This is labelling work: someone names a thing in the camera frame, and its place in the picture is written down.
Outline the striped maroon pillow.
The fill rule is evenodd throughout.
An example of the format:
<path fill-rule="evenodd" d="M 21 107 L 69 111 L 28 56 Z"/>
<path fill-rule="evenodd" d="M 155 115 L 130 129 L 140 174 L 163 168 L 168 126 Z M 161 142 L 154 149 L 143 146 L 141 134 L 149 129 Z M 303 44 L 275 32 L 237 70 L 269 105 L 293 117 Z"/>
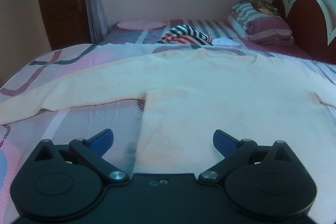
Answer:
<path fill-rule="evenodd" d="M 256 11 L 249 1 L 232 7 L 227 22 L 251 43 L 286 47 L 294 43 L 292 30 L 281 16 Z"/>

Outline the striped bed sheet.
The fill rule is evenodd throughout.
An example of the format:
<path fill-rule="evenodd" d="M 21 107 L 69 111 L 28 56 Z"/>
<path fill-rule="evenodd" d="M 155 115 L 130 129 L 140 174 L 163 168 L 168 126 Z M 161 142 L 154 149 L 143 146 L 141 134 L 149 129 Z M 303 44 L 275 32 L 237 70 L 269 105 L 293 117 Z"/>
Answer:
<path fill-rule="evenodd" d="M 125 21 L 115 24 L 101 42 L 102 45 L 126 43 L 220 46 L 310 59 L 310 56 L 295 44 L 293 39 L 253 43 L 237 32 L 232 24 L 216 20 Z"/>

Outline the red white headboard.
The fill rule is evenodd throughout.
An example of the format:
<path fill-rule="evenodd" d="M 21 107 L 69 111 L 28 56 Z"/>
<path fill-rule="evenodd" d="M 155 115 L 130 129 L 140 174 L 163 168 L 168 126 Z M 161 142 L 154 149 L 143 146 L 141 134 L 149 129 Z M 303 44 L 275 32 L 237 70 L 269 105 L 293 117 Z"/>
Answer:
<path fill-rule="evenodd" d="M 273 0 L 294 42 L 314 60 L 335 64 L 335 26 L 323 0 Z"/>

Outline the pink patterned bed quilt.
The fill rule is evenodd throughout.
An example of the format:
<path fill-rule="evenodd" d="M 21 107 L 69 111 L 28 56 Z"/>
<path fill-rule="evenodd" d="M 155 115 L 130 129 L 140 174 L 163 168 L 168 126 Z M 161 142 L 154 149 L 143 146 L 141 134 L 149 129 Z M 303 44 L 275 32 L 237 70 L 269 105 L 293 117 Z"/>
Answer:
<path fill-rule="evenodd" d="M 216 46 L 107 44 L 98 46 L 93 50 L 84 46 L 73 46 L 37 58 L 26 65 L 1 88 L 1 103 L 83 69 L 161 52 L 190 51 L 201 48 L 234 56 L 260 54 L 266 57 L 289 60 L 318 73 L 335 85 L 335 66 L 288 55 Z M 76 138 L 88 139 L 109 128 L 113 131 L 114 142 L 112 148 L 106 153 L 105 159 L 128 174 L 149 173 L 135 170 L 144 110 L 145 101 L 143 99 L 125 99 L 57 111 L 42 109 L 30 118 L 11 123 L 1 123 L 1 223 L 12 223 L 18 217 L 10 197 L 10 186 L 18 170 L 41 140 L 50 139 L 55 144 L 66 144 Z M 335 106 L 327 106 L 326 111 L 335 123 Z M 223 157 L 213 145 L 213 135 L 211 148 L 218 153 L 220 157 L 218 162 L 220 162 Z M 209 164 L 199 173 L 192 173 L 199 175 L 212 165 L 214 164 Z M 310 210 L 310 217 L 318 223 L 334 223 L 335 163 L 329 172 L 312 173 L 308 169 L 307 171 L 317 186 L 317 197 Z"/>

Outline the cream knit sweater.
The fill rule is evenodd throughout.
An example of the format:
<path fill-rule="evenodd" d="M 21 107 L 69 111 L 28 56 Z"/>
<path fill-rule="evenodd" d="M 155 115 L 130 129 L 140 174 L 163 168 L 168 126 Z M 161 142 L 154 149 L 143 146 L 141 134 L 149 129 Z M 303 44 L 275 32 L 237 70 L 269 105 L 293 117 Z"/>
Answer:
<path fill-rule="evenodd" d="M 201 172 L 220 157 L 221 129 L 259 143 L 285 140 L 312 173 L 335 163 L 335 85 L 289 60 L 167 51 L 80 70 L 1 103 L 1 123 L 40 110 L 143 99 L 135 170 Z"/>

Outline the pink flat pillow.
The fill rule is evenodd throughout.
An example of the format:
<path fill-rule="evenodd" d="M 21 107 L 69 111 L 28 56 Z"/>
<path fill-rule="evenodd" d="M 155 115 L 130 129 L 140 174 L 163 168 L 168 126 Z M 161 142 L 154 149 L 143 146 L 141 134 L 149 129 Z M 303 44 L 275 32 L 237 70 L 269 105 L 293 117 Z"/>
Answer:
<path fill-rule="evenodd" d="M 117 24 L 122 30 L 155 30 L 167 26 L 165 20 L 123 20 Z"/>

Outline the striped red navy garment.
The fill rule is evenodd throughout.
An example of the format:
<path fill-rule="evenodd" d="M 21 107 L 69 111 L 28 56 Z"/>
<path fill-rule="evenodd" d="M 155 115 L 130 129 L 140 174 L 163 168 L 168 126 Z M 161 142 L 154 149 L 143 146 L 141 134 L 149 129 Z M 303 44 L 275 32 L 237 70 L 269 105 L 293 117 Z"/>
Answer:
<path fill-rule="evenodd" d="M 211 46 L 212 39 L 207 34 L 197 31 L 192 26 L 179 25 L 165 32 L 158 43 L 160 44 L 195 44 Z"/>

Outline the white folded cloth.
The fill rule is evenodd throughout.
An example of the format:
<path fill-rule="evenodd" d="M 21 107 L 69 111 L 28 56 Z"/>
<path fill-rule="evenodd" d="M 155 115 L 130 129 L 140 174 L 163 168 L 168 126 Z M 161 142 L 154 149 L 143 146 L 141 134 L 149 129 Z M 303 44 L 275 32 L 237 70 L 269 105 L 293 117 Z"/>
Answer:
<path fill-rule="evenodd" d="M 212 40 L 213 46 L 241 47 L 241 44 L 227 37 L 220 37 Z"/>

